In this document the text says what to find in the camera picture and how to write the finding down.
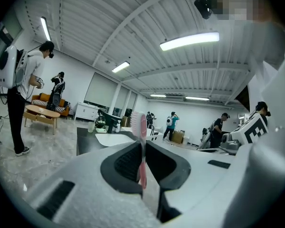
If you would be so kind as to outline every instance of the striped cushion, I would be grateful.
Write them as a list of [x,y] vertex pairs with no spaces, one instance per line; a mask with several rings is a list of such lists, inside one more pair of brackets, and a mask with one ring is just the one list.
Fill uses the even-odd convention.
[[56,107],[56,111],[58,111],[58,112],[63,112],[64,110],[65,110],[64,107],[60,107],[60,106]]
[[40,100],[33,100],[32,101],[33,105],[47,105],[47,102],[45,101],[40,101]]

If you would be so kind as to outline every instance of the fluorescent light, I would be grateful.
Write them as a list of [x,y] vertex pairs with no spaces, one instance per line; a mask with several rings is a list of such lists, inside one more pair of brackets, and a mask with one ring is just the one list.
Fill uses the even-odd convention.
[[165,95],[150,95],[151,97],[166,98]]
[[118,67],[114,68],[112,71],[114,73],[117,73],[118,71],[124,69],[125,67],[128,67],[130,65],[130,63],[128,63],[127,61],[125,61],[124,63],[122,63],[121,65],[119,65]]
[[190,96],[186,96],[187,100],[198,100],[198,101],[208,101],[209,98],[201,98],[201,97],[190,97]]
[[171,41],[161,43],[160,47],[162,48],[163,51],[167,51],[173,48],[179,48],[191,44],[213,42],[213,41],[219,41],[218,32],[203,33],[203,34],[197,34],[197,35],[174,39]]
[[47,23],[47,19],[45,17],[41,17],[41,24],[44,30],[44,33],[46,34],[47,40],[51,41],[51,36],[49,35],[49,31],[48,31],[48,23]]

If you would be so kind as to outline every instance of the pink toothbrush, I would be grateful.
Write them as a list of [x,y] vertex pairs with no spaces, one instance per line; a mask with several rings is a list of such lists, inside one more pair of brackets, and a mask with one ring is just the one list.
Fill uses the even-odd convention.
[[142,163],[139,166],[141,185],[143,189],[147,187],[146,175],[146,138],[147,138],[147,119],[142,112],[133,112],[131,115],[131,127],[134,136],[138,137],[142,146]]

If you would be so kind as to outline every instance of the trash can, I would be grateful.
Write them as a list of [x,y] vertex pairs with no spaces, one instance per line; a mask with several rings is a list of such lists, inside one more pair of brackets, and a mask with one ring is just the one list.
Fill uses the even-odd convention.
[[188,137],[184,137],[182,140],[183,144],[188,144],[189,138]]

